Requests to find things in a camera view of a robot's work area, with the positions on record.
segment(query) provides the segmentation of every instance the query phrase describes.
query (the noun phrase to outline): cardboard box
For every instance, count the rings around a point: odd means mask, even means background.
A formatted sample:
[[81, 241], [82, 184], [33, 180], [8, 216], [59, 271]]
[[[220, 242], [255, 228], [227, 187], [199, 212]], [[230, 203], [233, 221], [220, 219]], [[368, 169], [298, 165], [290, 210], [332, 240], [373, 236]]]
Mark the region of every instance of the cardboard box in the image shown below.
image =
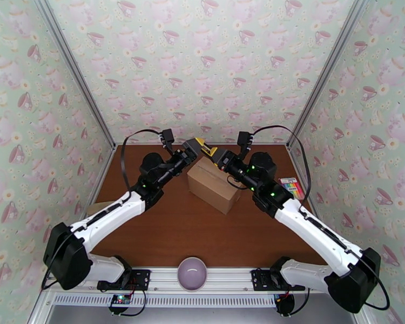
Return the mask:
[[241, 190], [228, 184], [228, 174], [209, 159], [202, 158], [187, 172], [190, 191], [222, 213], [227, 213], [240, 198]]
[[108, 207], [108, 205], [110, 205], [113, 202], [114, 201], [107, 201], [107, 202], [100, 202], [100, 203], [95, 203], [95, 204], [89, 205], [87, 207], [87, 217], [99, 212], [103, 208]]

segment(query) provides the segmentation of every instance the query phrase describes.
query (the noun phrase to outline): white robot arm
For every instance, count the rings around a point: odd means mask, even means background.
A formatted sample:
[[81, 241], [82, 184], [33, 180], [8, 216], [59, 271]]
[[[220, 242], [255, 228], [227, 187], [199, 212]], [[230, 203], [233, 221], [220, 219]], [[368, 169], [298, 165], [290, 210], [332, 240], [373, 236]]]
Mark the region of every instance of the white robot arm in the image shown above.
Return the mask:
[[121, 198], [71, 226], [61, 222], [52, 229], [43, 259], [48, 266], [43, 288], [49, 271], [64, 290], [85, 280], [109, 283], [120, 280], [121, 286], [127, 284], [123, 280], [129, 279], [129, 275], [124, 274], [126, 270], [131, 271], [131, 267], [121, 257], [107, 258], [90, 252], [112, 231], [156, 204], [163, 195], [163, 186], [198, 157], [204, 143], [202, 139], [193, 138], [183, 143], [183, 150], [172, 152], [171, 130], [162, 134], [161, 141], [169, 145], [169, 160], [164, 162], [157, 153], [147, 154], [139, 168], [141, 175], [137, 183]]
[[345, 310], [359, 312], [380, 282], [381, 257], [371, 248], [362, 250], [347, 241], [301, 207], [292, 194], [274, 181], [276, 165], [268, 153], [256, 152], [245, 164], [243, 159], [252, 141], [250, 133], [239, 133], [239, 155], [206, 144], [201, 150], [218, 169], [253, 192], [252, 200], [260, 210], [289, 227], [327, 263], [318, 266], [282, 257], [270, 270], [274, 286], [281, 291], [294, 285], [316, 289], [328, 293]]
[[220, 170], [253, 191], [252, 199], [259, 209], [289, 227], [327, 263], [319, 266], [282, 257], [271, 268], [274, 285], [280, 291], [301, 285], [328, 293], [345, 310], [357, 313], [379, 282], [381, 257], [371, 248], [362, 250], [347, 241], [302, 208], [273, 180], [276, 165], [268, 153], [254, 153], [245, 164], [242, 159], [250, 143], [240, 143], [239, 135], [238, 144], [242, 146], [240, 155], [194, 138], [183, 144], [184, 151], [171, 152], [167, 162], [157, 153], [146, 155], [138, 182], [120, 199], [69, 227], [60, 223], [53, 228], [44, 263], [63, 289], [72, 289], [84, 280], [121, 282], [130, 268], [123, 259], [90, 252], [112, 231], [153, 206], [163, 195], [162, 187], [202, 151]]

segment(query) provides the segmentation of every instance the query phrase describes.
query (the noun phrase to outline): wall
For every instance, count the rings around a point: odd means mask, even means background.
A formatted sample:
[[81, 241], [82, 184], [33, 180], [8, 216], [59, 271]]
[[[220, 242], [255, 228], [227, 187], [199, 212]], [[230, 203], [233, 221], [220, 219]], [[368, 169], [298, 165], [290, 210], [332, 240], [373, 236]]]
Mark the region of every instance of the wall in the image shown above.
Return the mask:
[[0, 0], [0, 323], [25, 323], [52, 226], [111, 152], [31, 0]]
[[377, 322], [405, 323], [405, 0], [371, 0], [300, 137], [318, 214], [382, 255]]
[[49, 1], [118, 143], [147, 126], [223, 143], [293, 128], [353, 2]]

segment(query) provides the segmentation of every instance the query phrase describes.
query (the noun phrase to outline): wooden table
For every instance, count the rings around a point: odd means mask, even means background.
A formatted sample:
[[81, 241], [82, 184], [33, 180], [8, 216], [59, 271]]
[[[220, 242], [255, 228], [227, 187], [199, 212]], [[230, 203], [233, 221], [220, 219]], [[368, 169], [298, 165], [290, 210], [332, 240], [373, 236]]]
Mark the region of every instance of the wooden table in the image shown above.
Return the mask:
[[[222, 146], [237, 150], [237, 146]], [[97, 202], [113, 201], [126, 191], [118, 148]], [[276, 178], [296, 177], [284, 146], [254, 145], [252, 152], [269, 152], [278, 166]], [[161, 146], [127, 146], [126, 169], [131, 185], [139, 176], [144, 155], [159, 152]], [[269, 267], [287, 255], [297, 261], [324, 264], [319, 255], [289, 228], [262, 213], [250, 191], [225, 215], [188, 191], [187, 176], [172, 179], [165, 195], [140, 216], [106, 237], [94, 254], [121, 255], [131, 266], [178, 266], [189, 256], [201, 258], [207, 266]]]

